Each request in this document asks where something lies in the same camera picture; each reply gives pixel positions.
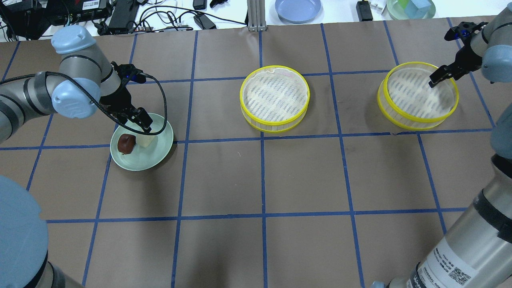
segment green bowl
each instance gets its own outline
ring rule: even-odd
[[[429,0],[429,2],[432,4],[432,6],[430,6],[430,10],[425,14],[425,17],[423,17],[423,19],[433,18],[434,15],[436,14],[436,5],[434,5],[434,2],[432,2],[432,0]],[[403,10],[400,4],[398,4],[398,0],[388,0],[387,6],[391,18],[395,20],[409,19],[406,12]]]

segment light blue cube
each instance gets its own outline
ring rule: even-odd
[[[432,4],[429,0],[410,0],[405,12],[410,19],[420,19],[430,10]]]

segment brown fruit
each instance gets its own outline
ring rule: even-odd
[[[117,141],[117,150],[123,154],[130,154],[135,147],[135,136],[131,134],[123,134]]]

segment white label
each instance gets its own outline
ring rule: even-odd
[[[445,238],[418,268],[418,275],[427,288],[462,288],[471,282],[476,273],[453,252]]]
[[[99,8],[99,0],[87,1],[83,3],[82,10]]]

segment yellow basket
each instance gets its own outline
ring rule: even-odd
[[[377,103],[393,124],[408,130],[428,130],[441,124],[457,108],[459,90],[449,79],[430,88],[437,67],[408,62],[393,68],[380,84]]]
[[[240,106],[254,128],[279,133],[297,126],[308,109],[309,86],[297,71],[279,65],[259,68],[240,88]]]

